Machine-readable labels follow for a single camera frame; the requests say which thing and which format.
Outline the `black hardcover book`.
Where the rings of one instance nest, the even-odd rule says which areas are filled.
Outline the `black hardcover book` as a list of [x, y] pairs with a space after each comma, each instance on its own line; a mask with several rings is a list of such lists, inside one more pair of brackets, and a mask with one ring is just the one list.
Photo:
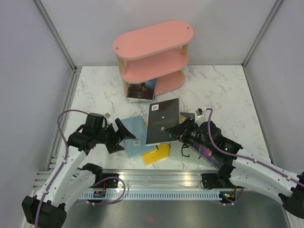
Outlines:
[[146, 145], [176, 143], [179, 139], [165, 130], [179, 124], [179, 98], [150, 104]]

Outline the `light blue booklet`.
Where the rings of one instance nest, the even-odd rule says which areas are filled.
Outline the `light blue booklet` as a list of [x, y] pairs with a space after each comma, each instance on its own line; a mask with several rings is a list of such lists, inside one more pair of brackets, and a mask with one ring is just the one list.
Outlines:
[[124, 140], [124, 148], [129, 158], [156, 150], [156, 146], [147, 146], [147, 126], [142, 116], [122, 119], [121, 122], [135, 139]]

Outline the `dark Wuthering Heights book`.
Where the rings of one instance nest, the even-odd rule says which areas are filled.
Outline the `dark Wuthering Heights book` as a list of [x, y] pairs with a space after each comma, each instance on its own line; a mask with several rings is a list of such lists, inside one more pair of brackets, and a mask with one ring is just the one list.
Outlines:
[[137, 84], [130, 84], [126, 97], [135, 99], [154, 99], [155, 88], [156, 79], [151, 79]]

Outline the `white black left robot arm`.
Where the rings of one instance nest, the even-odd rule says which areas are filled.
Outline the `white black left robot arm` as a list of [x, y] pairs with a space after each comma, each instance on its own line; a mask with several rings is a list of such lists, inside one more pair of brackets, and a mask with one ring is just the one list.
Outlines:
[[122, 181], [118, 175], [105, 177], [103, 168], [87, 163], [79, 165], [97, 144], [104, 144], [109, 153], [124, 150], [122, 140], [135, 139], [119, 118], [114, 129], [102, 114], [89, 113], [83, 125], [68, 138], [63, 138], [66, 152], [41, 189], [22, 201], [25, 218], [36, 228], [60, 228], [71, 206], [88, 188], [98, 188], [112, 180]]

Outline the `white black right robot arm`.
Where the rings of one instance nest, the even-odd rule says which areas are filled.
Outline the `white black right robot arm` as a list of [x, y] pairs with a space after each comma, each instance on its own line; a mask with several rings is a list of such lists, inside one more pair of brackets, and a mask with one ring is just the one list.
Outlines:
[[197, 124], [192, 118], [166, 129], [218, 169], [220, 186], [234, 185], [270, 197], [290, 214], [304, 217], [304, 175], [284, 170], [258, 159], [240, 144], [224, 137], [208, 120]]

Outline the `green yellow Alice book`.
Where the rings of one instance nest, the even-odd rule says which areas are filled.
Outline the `green yellow Alice book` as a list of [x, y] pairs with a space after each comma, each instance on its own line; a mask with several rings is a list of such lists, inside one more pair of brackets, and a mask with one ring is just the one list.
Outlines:
[[180, 112], [180, 120], [179, 123], [183, 123], [188, 118], [196, 119], [196, 116], [194, 113], [188, 113], [188, 112]]

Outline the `pale grey booklet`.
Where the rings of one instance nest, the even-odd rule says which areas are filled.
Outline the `pale grey booklet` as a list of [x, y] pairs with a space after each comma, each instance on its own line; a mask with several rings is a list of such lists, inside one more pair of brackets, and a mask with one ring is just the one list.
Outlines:
[[176, 159], [182, 162], [188, 162], [204, 167], [212, 167], [212, 165], [201, 158], [195, 151], [191, 148], [183, 148], [183, 143], [177, 142], [172, 143], [170, 147], [170, 158]]

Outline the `yellow booklet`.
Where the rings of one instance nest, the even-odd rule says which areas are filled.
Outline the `yellow booklet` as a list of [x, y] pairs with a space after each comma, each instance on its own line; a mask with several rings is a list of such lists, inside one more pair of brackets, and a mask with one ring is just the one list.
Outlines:
[[167, 159], [170, 155], [170, 150], [169, 144], [161, 144], [157, 145], [155, 150], [142, 154], [145, 166]]

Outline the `purple Robinson Crusoe book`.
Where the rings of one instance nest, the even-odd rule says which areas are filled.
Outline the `purple Robinson Crusoe book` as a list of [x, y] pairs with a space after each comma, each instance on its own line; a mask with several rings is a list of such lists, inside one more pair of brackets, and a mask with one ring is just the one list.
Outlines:
[[195, 151], [200, 157], [208, 161], [213, 167], [217, 168], [218, 170], [222, 167], [223, 163], [217, 161], [213, 155], [212, 151], [205, 148], [204, 146], [201, 146], [199, 144], [190, 142], [189, 147]]

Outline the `blue ocean book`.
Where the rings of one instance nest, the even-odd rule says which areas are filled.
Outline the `blue ocean book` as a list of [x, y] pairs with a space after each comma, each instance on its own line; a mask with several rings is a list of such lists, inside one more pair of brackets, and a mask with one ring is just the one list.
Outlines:
[[135, 98], [126, 98], [129, 102], [152, 102], [154, 99], [135, 99]]

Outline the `pink three-tier shelf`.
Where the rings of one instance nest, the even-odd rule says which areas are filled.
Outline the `pink three-tier shelf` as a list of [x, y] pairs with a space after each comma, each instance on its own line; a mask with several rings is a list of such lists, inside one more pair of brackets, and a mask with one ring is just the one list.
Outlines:
[[179, 20], [124, 33], [113, 43], [124, 91], [131, 84], [156, 80], [155, 95], [183, 86], [184, 68], [189, 61], [188, 46], [194, 30]]

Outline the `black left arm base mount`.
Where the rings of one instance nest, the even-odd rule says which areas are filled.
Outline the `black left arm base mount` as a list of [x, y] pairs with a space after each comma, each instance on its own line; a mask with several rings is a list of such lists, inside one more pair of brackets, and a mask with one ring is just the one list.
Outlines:
[[92, 188], [99, 188], [99, 189], [116, 189], [118, 186], [119, 180], [117, 179], [119, 177], [118, 173], [104, 173], [104, 174], [98, 174], [95, 176], [95, 182]]

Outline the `aluminium front rail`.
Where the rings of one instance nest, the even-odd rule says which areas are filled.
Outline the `aluminium front rail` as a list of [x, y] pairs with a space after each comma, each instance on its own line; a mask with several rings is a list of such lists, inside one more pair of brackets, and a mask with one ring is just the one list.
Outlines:
[[[149, 188], [149, 186], [174, 186], [174, 187], [185, 187], [194, 188], [199, 186], [201, 181], [201, 174], [203, 173], [216, 173], [215, 170], [103, 170], [103, 173], [118, 173], [119, 178], [122, 179], [127, 187], [144, 187]], [[40, 171], [38, 172], [33, 189], [40, 189], [48, 177], [50, 176], [50, 171]], [[95, 182], [95, 174], [93, 174], [93, 183]], [[259, 180], [262, 183], [272, 184], [274, 187], [275, 183], [283, 183], [286, 180], [284, 177], [274, 177], [274, 180], [262, 180], [261, 177], [254, 177], [254, 175], [245, 174], [245, 171], [237, 173], [237, 181], [244, 179], [245, 184], [257, 183]]]

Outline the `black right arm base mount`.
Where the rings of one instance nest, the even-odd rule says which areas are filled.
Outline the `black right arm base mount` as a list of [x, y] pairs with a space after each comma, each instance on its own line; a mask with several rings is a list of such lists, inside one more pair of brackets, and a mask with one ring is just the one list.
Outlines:
[[201, 174], [200, 186], [204, 190], [212, 189], [234, 189], [235, 186], [231, 183], [221, 183], [218, 180], [216, 173], [203, 173]]

